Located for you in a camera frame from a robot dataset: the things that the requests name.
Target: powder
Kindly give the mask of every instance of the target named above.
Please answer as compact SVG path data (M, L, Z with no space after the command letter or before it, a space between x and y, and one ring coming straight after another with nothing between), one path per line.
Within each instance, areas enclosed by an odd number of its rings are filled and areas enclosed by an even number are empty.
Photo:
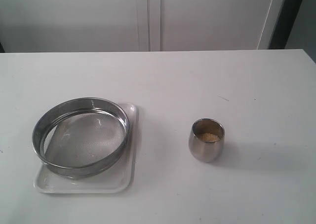
M219 137L217 135L210 134L210 133L199 134L198 138L202 141L208 141L208 142L215 142L219 140Z

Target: white tray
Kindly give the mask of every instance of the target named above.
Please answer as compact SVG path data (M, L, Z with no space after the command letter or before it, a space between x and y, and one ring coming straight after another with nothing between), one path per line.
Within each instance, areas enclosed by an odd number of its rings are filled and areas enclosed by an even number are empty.
M34 187L41 193L116 193L126 189L133 180L138 126L137 107L130 103L118 104L127 114L131 134L120 159L108 170L85 179L68 179L51 172L42 165Z

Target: white wall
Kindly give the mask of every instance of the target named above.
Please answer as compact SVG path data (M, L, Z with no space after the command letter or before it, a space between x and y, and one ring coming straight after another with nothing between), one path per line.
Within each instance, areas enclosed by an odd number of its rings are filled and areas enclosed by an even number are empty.
M316 62L316 0L303 0L285 48L302 48Z
M256 49L271 1L161 0L162 50Z
M148 50L147 0L0 0L0 41L6 52Z

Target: sieve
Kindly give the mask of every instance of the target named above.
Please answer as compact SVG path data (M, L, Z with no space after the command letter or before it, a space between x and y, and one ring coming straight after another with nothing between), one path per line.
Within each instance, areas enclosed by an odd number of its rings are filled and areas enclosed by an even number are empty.
M128 134L128 117L117 104L78 98L46 112L35 125L32 140L48 169L79 179L111 167L122 155Z

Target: sieve rim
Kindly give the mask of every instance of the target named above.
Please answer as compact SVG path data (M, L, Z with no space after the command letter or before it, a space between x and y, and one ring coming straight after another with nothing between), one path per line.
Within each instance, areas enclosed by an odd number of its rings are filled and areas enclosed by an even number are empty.
M59 109L60 107L69 104L70 106L73 103L77 103L77 102L83 102L83 101L91 101L91 107L87 107L85 109L74 109L70 112L67 113L60 113ZM61 166L58 164L55 164L54 162L51 162L49 160L47 160L41 152L41 148L44 145L44 141L47 138L47 135L49 134L49 132L55 127L57 126L59 123L61 123L62 121L66 120L67 118L70 118L72 116L75 115L79 115L79 114L85 114L85 113L96 113L96 114L111 114L112 113L109 112L109 110L106 107L94 107L94 102L105 102L106 104L112 105L114 106L116 109L118 109L120 111L120 113L122 113L124 121L121 121L119 118L117 118L116 116L114 116L116 119L119 120L119 122L122 124L124 130L125 130L125 135L124 138L122 140L122 142L120 143L120 145L109 155L103 157L100 160L94 161L92 163L86 164L86 165L82 165L82 166ZM45 120L51 120L52 122L45 124ZM40 128L41 123L44 123L46 126L44 126L44 128ZM33 150L35 151L35 153L37 154L37 156L45 163L45 164L49 164L55 168L60 168L60 169L65 169L65 170L74 170L74 169L81 169L81 168L87 168L87 167L92 167L95 164L98 163L102 163L105 160L110 160L112 157L117 155L117 152L120 151L120 153L122 153L124 151L124 149L122 149L123 146L125 146L127 138L129 136L129 131L130 131L130 125L129 125L129 119L127 114L125 113L125 111L117 104L115 104L112 101L106 100L106 99L102 99L102 98L96 98L96 97L83 97L83 98L76 98L76 99L71 99L68 101L65 101L63 103L60 103L58 105L56 105L55 107L51 108L50 110L48 110L36 123L34 129L33 129L33 133L32 133L32 144L33 144Z

